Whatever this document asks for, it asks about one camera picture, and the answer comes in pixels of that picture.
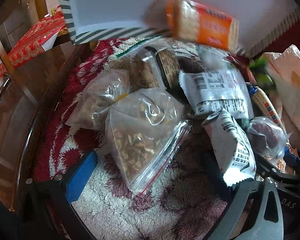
barcode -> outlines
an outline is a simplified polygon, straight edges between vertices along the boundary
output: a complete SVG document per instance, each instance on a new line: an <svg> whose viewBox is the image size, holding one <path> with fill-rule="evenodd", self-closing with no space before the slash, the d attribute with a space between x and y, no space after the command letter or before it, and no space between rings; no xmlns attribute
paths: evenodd
<svg viewBox="0 0 300 240"><path fill-rule="evenodd" d="M224 109L226 109L226 104L225 104L225 101L224 101L224 100L221 100L221 104L222 104L222 107L223 107Z"/></svg>
<svg viewBox="0 0 300 240"><path fill-rule="evenodd" d="M241 163L232 163L231 166L232 166L232 167L241 167L241 168L243 168L243 167L245 167L246 165L241 164Z"/></svg>
<svg viewBox="0 0 300 240"><path fill-rule="evenodd" d="M197 89L207 89L206 81L202 74L193 75L193 80Z"/></svg>

white snack wrapper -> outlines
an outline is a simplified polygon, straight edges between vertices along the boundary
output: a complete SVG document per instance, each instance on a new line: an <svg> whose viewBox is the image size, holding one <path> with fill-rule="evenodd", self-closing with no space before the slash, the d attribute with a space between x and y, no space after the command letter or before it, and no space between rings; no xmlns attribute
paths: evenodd
<svg viewBox="0 0 300 240"><path fill-rule="evenodd" d="M254 179L256 162L245 132L226 110L210 115L202 125L207 131L227 186Z"/></svg>
<svg viewBox="0 0 300 240"><path fill-rule="evenodd" d="M212 114L225 108L236 119L249 118L247 99L236 71L227 69L195 74L179 71L180 86L196 115Z"/></svg>

carpet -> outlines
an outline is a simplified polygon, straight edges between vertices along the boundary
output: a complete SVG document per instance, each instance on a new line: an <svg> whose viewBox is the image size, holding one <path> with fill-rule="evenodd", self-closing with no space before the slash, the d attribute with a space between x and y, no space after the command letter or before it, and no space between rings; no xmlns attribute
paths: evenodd
<svg viewBox="0 0 300 240"><path fill-rule="evenodd" d="M33 178L37 181L64 174L85 150L98 152L98 165L78 201L72 205L96 239L201 239L226 207L214 193L202 168L204 154L212 151L200 122L184 140L167 170L145 197L126 187L104 135L65 124L88 82L109 68L127 69L129 59L118 56L144 38L100 41L92 56L74 69L39 143ZM199 62L195 45L174 41L179 58Z"/></svg>

black metal frame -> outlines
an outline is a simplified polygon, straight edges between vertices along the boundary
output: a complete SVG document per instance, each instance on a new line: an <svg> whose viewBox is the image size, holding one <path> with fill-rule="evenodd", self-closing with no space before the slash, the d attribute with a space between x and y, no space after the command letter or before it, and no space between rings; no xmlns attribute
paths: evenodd
<svg viewBox="0 0 300 240"><path fill-rule="evenodd" d="M300 216L300 157L294 156L296 175L280 173L269 161L255 155L257 173L266 179L271 177L277 187L282 210Z"/></svg>
<svg viewBox="0 0 300 240"><path fill-rule="evenodd" d="M39 240L64 239L60 227L56 225L57 221L61 221L72 240L96 240L66 198L67 185L88 155L89 152L85 153L64 176L56 175L54 179L44 182L28 181L22 209L18 213L17 239L30 240L34 235ZM203 239L228 239L247 200L253 199L251 216L235 239L258 236L258 239L282 240L283 218L279 195L275 184L268 180L245 180L237 184L231 190L232 198L228 200L226 210ZM54 215L49 212L49 206L56 211Z"/></svg>

packaged food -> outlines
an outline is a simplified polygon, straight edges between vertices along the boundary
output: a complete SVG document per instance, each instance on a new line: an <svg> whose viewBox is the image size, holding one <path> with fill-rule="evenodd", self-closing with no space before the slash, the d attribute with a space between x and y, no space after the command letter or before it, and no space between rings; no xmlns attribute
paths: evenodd
<svg viewBox="0 0 300 240"><path fill-rule="evenodd" d="M111 106L106 134L128 188L143 195L168 166L189 126L184 106L160 88L141 89Z"/></svg>
<svg viewBox="0 0 300 240"><path fill-rule="evenodd" d="M234 117L223 108L209 115L202 125L210 137L218 166L227 186L244 179L254 179L256 162L253 151L247 135Z"/></svg>
<svg viewBox="0 0 300 240"><path fill-rule="evenodd" d="M191 0L168 0L167 22L173 37L234 52L238 20Z"/></svg>
<svg viewBox="0 0 300 240"><path fill-rule="evenodd" d="M250 93L252 101L258 106L262 114L272 119L272 121L275 124L279 125L283 132L286 134L285 127L266 93L264 93L261 88L251 85L248 85L248 91Z"/></svg>
<svg viewBox="0 0 300 240"><path fill-rule="evenodd" d="M110 69L101 73L84 88L66 124L92 130L103 129L110 106L129 92L128 71Z"/></svg>
<svg viewBox="0 0 300 240"><path fill-rule="evenodd" d="M266 70L275 82L276 104L283 106L281 120L287 132L294 131L291 146L300 151L300 51L291 45L283 53L267 52L262 57L269 60Z"/></svg>
<svg viewBox="0 0 300 240"><path fill-rule="evenodd" d="M178 85L179 63L171 44L157 39L130 53L131 73L139 88L169 91Z"/></svg>
<svg viewBox="0 0 300 240"><path fill-rule="evenodd" d="M277 163L284 157L284 147L289 136L267 117L255 117L246 130L254 153L271 157Z"/></svg>
<svg viewBox="0 0 300 240"><path fill-rule="evenodd" d="M246 84L236 69L201 73L179 72L179 82L194 113L206 117L225 108L236 119L252 119Z"/></svg>

